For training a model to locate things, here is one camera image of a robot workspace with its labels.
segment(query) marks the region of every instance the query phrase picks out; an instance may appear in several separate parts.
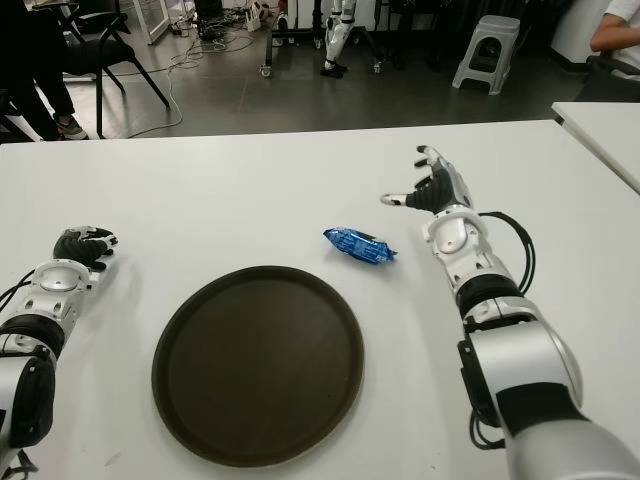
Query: black robotic glove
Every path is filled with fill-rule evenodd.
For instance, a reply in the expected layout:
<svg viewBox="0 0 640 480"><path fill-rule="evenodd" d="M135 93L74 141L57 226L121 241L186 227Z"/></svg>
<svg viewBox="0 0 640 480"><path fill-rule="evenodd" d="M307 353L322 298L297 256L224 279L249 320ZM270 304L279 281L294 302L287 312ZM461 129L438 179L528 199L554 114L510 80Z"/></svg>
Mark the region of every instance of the black robotic glove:
<svg viewBox="0 0 640 480"><path fill-rule="evenodd" d="M118 239L109 230L89 226L65 230L53 247L53 258L65 258L101 272L107 266L97 260L113 255L113 247Z"/></svg>

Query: white shirt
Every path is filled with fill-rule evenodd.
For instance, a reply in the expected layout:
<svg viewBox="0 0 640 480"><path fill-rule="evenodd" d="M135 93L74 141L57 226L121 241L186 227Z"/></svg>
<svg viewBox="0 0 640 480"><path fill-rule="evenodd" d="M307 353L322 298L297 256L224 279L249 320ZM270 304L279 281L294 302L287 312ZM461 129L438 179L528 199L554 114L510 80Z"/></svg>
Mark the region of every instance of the white shirt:
<svg viewBox="0 0 640 480"><path fill-rule="evenodd" d="M613 0L605 13L622 18L631 28L640 28L640 0ZM640 68L640 45L616 50L613 58Z"/></svg>

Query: white plastic stool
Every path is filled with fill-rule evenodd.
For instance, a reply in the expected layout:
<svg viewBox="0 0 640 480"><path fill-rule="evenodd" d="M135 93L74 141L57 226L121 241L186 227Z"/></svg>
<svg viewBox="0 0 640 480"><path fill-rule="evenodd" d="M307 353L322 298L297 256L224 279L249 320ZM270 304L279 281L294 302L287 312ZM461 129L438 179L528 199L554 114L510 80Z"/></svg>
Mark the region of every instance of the white plastic stool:
<svg viewBox="0 0 640 480"><path fill-rule="evenodd" d="M490 85L489 95L498 95L502 90L511 64L511 55L520 31L520 20L511 17L485 15L480 19L471 37L469 48L464 59L458 65L458 71L453 79L453 87L460 88L465 78L480 80ZM500 42L500 57L493 72L483 72L470 67L471 61L477 54L480 43L487 38L495 38Z"/></svg>

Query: robotic arm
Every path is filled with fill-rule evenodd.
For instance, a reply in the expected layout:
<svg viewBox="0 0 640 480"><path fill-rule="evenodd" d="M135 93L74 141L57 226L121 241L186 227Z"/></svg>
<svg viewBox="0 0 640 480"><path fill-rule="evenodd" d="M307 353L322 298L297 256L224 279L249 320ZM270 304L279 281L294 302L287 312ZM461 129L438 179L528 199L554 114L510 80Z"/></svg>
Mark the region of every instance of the robotic arm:
<svg viewBox="0 0 640 480"><path fill-rule="evenodd" d="M431 147L418 147L431 175L411 194L382 203L434 214L425 239L443 265L462 317L458 344L474 415L502 429L517 480L640 480L640 462L589 421L580 369L566 344L526 299L487 242L467 186Z"/></svg>
<svg viewBox="0 0 640 480"><path fill-rule="evenodd" d="M100 228L66 230L56 242L53 260L39 265L31 282L24 282L26 295L0 325L2 480L37 470L22 449L40 442L51 428L56 361L87 293L95 291L106 268L97 260L112 255L117 243L111 232ZM0 310L18 285L7 292ZM10 468L16 456L21 466Z"/></svg>

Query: chair leg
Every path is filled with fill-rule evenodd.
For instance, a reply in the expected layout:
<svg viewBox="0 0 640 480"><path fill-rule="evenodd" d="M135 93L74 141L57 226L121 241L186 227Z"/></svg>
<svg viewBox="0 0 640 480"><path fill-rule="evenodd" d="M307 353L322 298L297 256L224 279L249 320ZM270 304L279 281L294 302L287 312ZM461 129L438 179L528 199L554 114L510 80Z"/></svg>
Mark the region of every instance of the chair leg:
<svg viewBox="0 0 640 480"><path fill-rule="evenodd" d="M116 86L120 89L120 91L124 93L124 87L122 86L118 78L113 73L111 73L111 70L109 70L107 67L104 67L103 70L107 75L109 75L109 78L113 80L113 83L116 84Z"/></svg>
<svg viewBox="0 0 640 480"><path fill-rule="evenodd" d="M158 95L158 97L160 97L160 100L162 100L162 103L164 103L164 105L169 108L169 101L165 98L165 96L162 94L162 92L160 91L160 89L158 88L158 86L155 84L155 82L151 79L151 77L149 76L149 74L147 73L147 71L142 67L142 65L140 65L140 62L138 61L138 59L136 57L133 57L130 60L131 63L133 63L136 68L138 69L138 71L140 72L140 74L142 74L142 76L144 77L144 79L147 81L147 83L149 85L151 85L151 88L153 88L153 91L156 92L156 95Z"/></svg>
<svg viewBox="0 0 640 480"><path fill-rule="evenodd" d="M100 70L96 75L96 132L98 137L104 138L102 135L102 72Z"/></svg>
<svg viewBox="0 0 640 480"><path fill-rule="evenodd" d="M9 130L13 135L20 139L21 142L33 142L31 137L24 133L20 128L9 120L6 116L0 114L0 125Z"/></svg>

